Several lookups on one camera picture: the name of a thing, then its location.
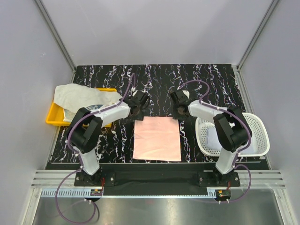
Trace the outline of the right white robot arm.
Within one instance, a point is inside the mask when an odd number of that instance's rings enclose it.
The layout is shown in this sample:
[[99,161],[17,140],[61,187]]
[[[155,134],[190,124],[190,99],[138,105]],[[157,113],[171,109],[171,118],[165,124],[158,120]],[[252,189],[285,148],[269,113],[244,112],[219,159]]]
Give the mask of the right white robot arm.
[[238,152],[251,143],[252,132],[242,110],[236,106],[224,108],[190,99],[189,92],[181,89],[171,92],[170,97],[175,119],[184,120],[191,116],[214,124],[222,148],[213,170],[213,180],[219,186],[225,185],[234,170]]

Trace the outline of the cream white towel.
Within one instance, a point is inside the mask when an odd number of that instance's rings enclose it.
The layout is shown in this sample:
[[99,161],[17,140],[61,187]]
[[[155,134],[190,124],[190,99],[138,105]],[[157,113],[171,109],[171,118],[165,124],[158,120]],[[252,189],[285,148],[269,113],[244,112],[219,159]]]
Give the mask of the cream white towel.
[[115,91],[100,91],[79,84],[60,85],[55,88],[53,102],[63,109],[76,113],[82,107],[111,105],[122,96]]

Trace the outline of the light blue towel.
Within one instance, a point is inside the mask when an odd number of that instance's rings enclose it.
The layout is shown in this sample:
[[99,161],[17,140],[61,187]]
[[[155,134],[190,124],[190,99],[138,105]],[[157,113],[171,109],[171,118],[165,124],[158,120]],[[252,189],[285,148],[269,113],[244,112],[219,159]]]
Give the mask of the light blue towel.
[[[216,153],[217,155],[219,155],[221,152],[222,146],[218,141],[217,132],[214,127],[208,128],[205,146],[206,148],[208,148],[209,153]],[[250,146],[247,149],[241,151],[241,155],[253,155],[256,153],[257,153],[256,139],[253,136],[251,138]]]

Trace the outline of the pink towel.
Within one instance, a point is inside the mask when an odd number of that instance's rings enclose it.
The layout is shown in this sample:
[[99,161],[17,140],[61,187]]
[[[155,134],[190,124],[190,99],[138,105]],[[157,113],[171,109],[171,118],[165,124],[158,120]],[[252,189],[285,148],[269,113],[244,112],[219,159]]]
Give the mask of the pink towel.
[[172,117],[144,117],[134,124],[133,158],[180,162],[180,129]]

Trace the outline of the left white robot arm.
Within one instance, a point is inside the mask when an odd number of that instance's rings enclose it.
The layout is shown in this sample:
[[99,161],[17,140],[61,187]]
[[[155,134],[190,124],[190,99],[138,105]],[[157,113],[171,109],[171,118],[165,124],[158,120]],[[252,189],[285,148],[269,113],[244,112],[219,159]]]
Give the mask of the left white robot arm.
[[81,172],[90,185],[101,181],[101,168],[95,153],[101,129],[120,119],[143,120],[143,110],[149,104],[149,95],[136,90],[112,105],[91,111],[82,107],[77,111],[68,128],[67,144],[79,157]]

